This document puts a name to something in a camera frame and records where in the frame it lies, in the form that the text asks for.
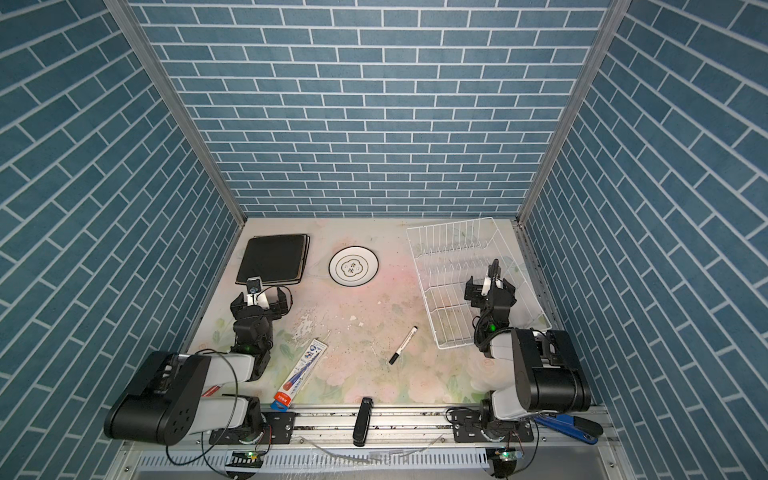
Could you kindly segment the round clear glass plate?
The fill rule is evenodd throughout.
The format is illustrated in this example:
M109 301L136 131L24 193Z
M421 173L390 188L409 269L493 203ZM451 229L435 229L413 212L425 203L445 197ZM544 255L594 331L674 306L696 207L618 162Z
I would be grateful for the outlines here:
M328 271L331 279L343 287L359 287L370 282L378 273L376 254L365 247L350 246L331 258Z

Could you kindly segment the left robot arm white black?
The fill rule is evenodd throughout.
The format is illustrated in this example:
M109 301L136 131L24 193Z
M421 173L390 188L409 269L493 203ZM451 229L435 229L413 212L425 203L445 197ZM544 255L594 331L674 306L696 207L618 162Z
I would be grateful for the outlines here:
M254 279L230 304L234 345L227 352L150 353L107 414L106 437L164 446L205 433L211 445L261 441L267 421L260 400L242 393L240 384L264 374L273 323L291 307L288 288L260 290Z

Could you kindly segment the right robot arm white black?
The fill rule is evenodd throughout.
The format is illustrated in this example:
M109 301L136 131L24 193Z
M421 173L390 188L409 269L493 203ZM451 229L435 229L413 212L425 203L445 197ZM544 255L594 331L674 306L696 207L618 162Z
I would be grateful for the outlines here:
M482 430L505 434L527 416L590 408L591 387L569 334L511 325L509 314L517 299L510 282L490 276L481 283L469 279L464 299L479 310L473 321L475 347L513 368L513 385L490 392L482 401Z

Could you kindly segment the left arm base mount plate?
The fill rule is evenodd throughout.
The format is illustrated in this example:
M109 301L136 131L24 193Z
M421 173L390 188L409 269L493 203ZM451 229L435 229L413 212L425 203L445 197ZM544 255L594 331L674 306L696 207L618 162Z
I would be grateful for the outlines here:
M267 411L247 415L243 424L217 429L208 438L209 445L287 445L295 425L294 412Z

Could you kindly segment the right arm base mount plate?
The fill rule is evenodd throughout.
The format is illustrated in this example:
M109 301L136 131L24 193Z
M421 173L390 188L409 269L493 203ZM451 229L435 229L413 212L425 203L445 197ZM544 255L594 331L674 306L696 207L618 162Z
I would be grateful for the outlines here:
M528 443L534 441L527 420L498 420L490 413L468 407L450 407L444 412L456 443Z

